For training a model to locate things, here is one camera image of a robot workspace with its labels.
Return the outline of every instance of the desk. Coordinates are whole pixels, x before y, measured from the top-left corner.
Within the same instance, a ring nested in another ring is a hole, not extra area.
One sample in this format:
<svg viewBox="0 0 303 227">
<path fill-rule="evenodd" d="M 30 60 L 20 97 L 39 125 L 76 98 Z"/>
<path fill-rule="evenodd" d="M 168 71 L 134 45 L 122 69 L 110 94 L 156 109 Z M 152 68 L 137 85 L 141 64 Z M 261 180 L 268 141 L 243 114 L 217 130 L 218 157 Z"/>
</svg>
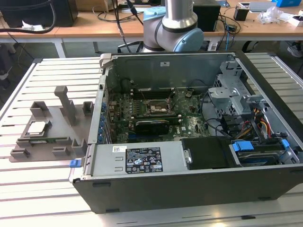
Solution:
<svg viewBox="0 0 303 227">
<path fill-rule="evenodd" d="M 238 0 L 228 0 L 231 7 L 235 7 Z M 286 13 L 296 14 L 303 8 L 303 3 L 298 7 L 280 8 Z M 221 14 L 227 8 L 221 8 Z M 225 16 L 233 17 L 234 9 L 226 11 Z M 120 17 L 129 16 L 129 13 L 121 13 Z M 280 24 L 262 25 L 256 17 L 258 13 L 248 13 L 246 21 L 239 21 L 241 31 L 235 36 L 235 41 L 282 41 L 282 40 L 303 40 L 303 27 L 294 27 L 285 22 Z M 107 14 L 107 19 L 114 19 L 114 15 Z M 142 41 L 143 27 L 139 21 L 121 23 L 126 41 Z M 23 33 L 12 33 L 16 40 L 21 43 L 54 43 L 60 58 L 65 58 L 64 43 L 67 42 L 94 42 L 97 51 L 97 42 L 121 41 L 116 23 L 100 21 L 92 12 L 80 12 L 73 27 L 56 27 L 54 30 L 43 35 L 32 35 Z M 215 50 L 218 42 L 224 35 L 223 24 L 219 21 L 214 32 L 205 32 L 205 40 L 210 41 L 208 50 Z M 11 43 L 12 39 L 7 33 L 0 33 L 1 43 Z"/>
</svg>

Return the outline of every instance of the motherboard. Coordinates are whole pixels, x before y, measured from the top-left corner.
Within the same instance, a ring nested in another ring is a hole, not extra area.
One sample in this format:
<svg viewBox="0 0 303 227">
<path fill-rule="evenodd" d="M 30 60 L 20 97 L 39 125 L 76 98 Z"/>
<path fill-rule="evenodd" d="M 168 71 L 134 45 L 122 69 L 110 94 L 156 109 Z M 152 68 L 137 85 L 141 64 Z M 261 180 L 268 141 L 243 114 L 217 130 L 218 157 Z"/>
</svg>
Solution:
<svg viewBox="0 0 303 227">
<path fill-rule="evenodd" d="M 109 95 L 113 143 L 176 141 L 209 136 L 193 89 L 134 91 Z"/>
</svg>

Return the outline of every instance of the white label sticker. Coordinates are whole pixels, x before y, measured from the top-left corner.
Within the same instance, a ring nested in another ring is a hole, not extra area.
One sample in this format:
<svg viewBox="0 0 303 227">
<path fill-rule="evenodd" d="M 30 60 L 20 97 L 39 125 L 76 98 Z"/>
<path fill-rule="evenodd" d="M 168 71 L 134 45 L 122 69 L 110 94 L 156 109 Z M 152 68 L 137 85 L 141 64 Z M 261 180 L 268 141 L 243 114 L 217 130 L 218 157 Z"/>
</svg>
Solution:
<svg viewBox="0 0 303 227">
<path fill-rule="evenodd" d="M 161 67 L 169 67 L 169 61 L 162 61 L 160 62 Z"/>
<path fill-rule="evenodd" d="M 127 149 L 127 146 L 115 146 L 113 147 L 113 152 L 125 152 Z"/>
</svg>

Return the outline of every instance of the computer tower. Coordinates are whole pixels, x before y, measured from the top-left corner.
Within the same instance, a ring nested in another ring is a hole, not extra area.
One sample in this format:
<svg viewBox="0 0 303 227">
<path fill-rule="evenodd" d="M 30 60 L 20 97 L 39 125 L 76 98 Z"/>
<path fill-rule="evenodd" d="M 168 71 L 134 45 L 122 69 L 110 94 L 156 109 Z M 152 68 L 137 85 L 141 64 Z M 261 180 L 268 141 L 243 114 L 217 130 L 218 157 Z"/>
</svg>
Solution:
<svg viewBox="0 0 303 227">
<path fill-rule="evenodd" d="M 0 0 L 0 7 L 30 6 L 47 0 Z M 57 15 L 56 26 L 71 27 L 78 16 L 75 0 L 53 0 Z M 5 11 L 1 10 L 4 20 L 11 28 L 22 27 L 22 21 L 30 25 L 51 26 L 53 23 L 52 9 L 49 5 L 31 10 Z"/>
<path fill-rule="evenodd" d="M 198 16 L 198 28 L 204 32 L 214 32 L 220 8 L 215 0 L 195 0 L 194 12 Z"/>
</svg>

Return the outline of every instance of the plastic bag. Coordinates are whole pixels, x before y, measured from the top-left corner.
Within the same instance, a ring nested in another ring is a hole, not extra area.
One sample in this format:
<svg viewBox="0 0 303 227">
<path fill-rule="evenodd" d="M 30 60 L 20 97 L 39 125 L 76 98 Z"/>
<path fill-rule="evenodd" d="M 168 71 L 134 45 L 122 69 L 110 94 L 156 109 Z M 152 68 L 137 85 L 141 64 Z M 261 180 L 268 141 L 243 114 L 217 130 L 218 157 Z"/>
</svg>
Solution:
<svg viewBox="0 0 303 227">
<path fill-rule="evenodd" d="M 278 17 L 283 13 L 283 11 L 280 11 L 278 7 L 272 6 L 267 9 L 266 12 L 262 12 L 258 15 L 258 20 L 261 22 L 261 24 L 267 24 L 267 23 L 279 23 Z"/>
</svg>

